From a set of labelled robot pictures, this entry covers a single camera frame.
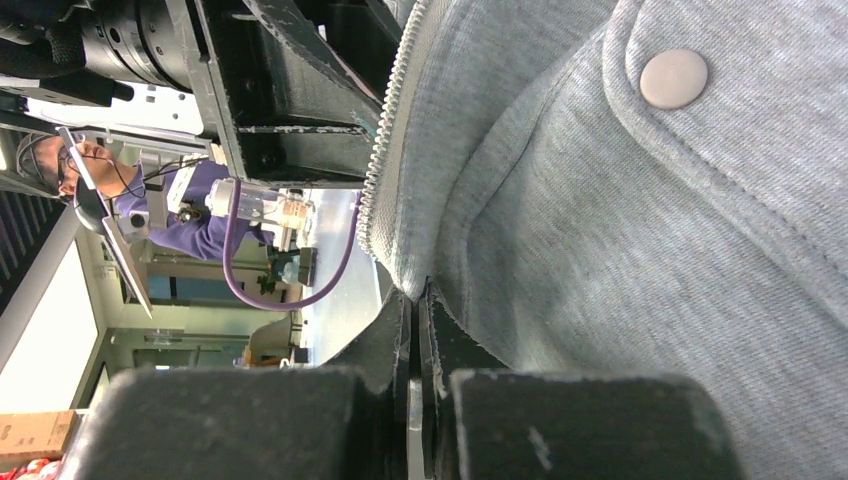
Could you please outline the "grey zip-up jacket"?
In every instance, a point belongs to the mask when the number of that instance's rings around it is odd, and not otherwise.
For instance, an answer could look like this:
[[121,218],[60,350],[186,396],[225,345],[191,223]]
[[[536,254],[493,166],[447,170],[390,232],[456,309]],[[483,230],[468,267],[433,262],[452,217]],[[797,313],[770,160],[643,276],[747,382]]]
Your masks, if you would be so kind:
[[847,5],[391,1],[358,222],[520,370],[704,386],[752,479],[847,475]]

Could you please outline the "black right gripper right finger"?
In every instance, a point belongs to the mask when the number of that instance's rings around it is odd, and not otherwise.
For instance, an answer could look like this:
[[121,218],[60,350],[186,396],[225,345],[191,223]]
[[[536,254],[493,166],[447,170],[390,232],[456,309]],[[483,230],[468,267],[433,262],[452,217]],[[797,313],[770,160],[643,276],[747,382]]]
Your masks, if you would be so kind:
[[428,286],[418,301],[429,479],[741,479],[696,382],[660,372],[505,367]]

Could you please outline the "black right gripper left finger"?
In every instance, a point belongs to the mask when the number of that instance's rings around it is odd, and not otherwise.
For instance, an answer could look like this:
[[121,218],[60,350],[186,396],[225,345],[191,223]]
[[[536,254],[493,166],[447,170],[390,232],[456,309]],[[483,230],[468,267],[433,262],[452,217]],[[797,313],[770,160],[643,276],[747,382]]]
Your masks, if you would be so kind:
[[308,368],[137,369],[83,422],[63,479],[404,479],[411,301]]

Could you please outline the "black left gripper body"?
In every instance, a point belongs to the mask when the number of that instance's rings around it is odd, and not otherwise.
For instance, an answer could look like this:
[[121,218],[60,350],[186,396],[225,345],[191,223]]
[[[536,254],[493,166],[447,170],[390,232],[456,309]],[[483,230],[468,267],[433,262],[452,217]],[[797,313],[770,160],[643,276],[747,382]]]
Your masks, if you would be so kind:
[[203,130],[221,147],[230,174],[261,181],[265,145],[238,131],[260,116],[257,17],[242,1],[168,1]]

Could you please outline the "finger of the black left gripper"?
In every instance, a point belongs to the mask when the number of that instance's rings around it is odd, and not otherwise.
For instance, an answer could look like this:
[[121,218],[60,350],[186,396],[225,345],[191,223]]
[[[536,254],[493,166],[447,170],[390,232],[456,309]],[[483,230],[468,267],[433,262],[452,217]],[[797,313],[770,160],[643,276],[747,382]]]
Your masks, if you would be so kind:
[[259,23],[261,102],[328,114],[372,101],[380,116],[402,35],[390,2],[242,2]]
[[336,104],[328,114],[245,102],[238,108],[238,177],[276,185],[360,183],[371,159],[378,116],[372,101]]

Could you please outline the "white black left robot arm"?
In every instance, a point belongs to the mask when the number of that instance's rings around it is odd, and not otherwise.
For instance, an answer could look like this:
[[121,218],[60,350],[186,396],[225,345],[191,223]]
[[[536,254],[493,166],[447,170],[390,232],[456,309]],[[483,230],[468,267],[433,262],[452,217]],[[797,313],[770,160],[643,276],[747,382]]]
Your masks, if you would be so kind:
[[132,85],[194,97],[201,127],[91,120],[85,132],[217,154],[245,182],[354,188],[402,28],[381,1],[5,1],[1,124],[50,133],[24,98],[113,107]]

